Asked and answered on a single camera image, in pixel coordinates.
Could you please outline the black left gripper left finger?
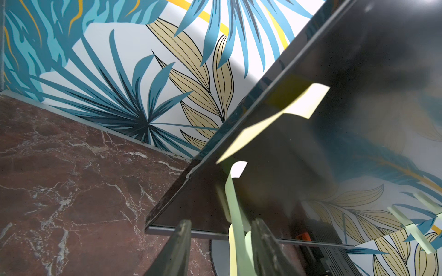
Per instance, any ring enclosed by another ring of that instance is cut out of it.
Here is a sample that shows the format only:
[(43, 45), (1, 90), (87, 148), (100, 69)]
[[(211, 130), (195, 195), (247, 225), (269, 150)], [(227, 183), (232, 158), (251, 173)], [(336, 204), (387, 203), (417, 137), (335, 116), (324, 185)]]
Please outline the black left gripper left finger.
[(182, 220), (144, 276), (186, 276), (191, 249), (191, 221)]

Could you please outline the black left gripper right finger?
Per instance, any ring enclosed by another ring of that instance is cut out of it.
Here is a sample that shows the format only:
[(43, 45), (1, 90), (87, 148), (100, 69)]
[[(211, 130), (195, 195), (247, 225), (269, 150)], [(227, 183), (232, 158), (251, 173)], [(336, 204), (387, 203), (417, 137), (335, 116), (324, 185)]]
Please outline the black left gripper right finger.
[(300, 276), (263, 219), (252, 222), (254, 270), (258, 276)]

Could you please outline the edge sticky note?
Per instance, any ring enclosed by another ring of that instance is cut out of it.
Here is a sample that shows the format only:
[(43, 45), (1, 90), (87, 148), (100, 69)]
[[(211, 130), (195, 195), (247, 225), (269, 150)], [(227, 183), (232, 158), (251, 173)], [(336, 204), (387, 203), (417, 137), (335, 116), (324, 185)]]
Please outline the edge sticky note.
[(234, 178), (240, 178), (247, 166), (247, 162), (235, 162), (230, 169), (224, 187), (231, 225), (229, 228), (229, 254), (230, 254), (230, 275), (256, 276), (253, 266), (253, 250), (251, 243), (252, 231), (245, 232), (241, 216), (241, 209), (236, 196)]
[(309, 119), (329, 90), (329, 86), (320, 83), (313, 83), (282, 111), (242, 130), (229, 148), (216, 161), (216, 164), (220, 164), (244, 148), (249, 142), (256, 138), (282, 115), (295, 115)]

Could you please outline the grey round monitor stand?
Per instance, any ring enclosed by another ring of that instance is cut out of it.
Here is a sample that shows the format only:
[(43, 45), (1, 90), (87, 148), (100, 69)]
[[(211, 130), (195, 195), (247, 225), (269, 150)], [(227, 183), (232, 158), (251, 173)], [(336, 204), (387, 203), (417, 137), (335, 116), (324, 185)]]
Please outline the grey round monitor stand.
[(216, 276), (230, 276), (230, 247), (227, 240), (210, 241), (211, 259)]

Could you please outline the black flat computer monitor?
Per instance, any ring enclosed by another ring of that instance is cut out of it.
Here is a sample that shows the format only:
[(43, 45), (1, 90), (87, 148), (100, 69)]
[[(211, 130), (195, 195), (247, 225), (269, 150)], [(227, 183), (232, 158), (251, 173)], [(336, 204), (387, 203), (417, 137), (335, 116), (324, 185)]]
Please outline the black flat computer monitor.
[[(282, 115), (216, 161), (245, 128), (277, 114), (310, 85), (330, 87), (309, 119)], [(326, 1), (226, 124), (148, 214), (145, 232), (220, 239), (231, 166), (242, 214), (292, 240), (332, 227), (355, 246), (400, 230), (398, 208), (429, 232), (442, 215), (442, 3)]]

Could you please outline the black case with orange latches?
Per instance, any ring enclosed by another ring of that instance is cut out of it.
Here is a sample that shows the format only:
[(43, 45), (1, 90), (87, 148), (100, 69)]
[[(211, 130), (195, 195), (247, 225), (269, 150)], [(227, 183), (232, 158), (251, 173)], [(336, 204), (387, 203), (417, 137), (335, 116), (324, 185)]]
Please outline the black case with orange latches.
[(337, 232), (330, 227), (304, 232), (296, 236), (303, 242), (322, 242), (323, 246), (301, 246), (307, 262), (308, 276), (359, 276), (361, 272), (349, 257), (353, 246), (343, 245)]

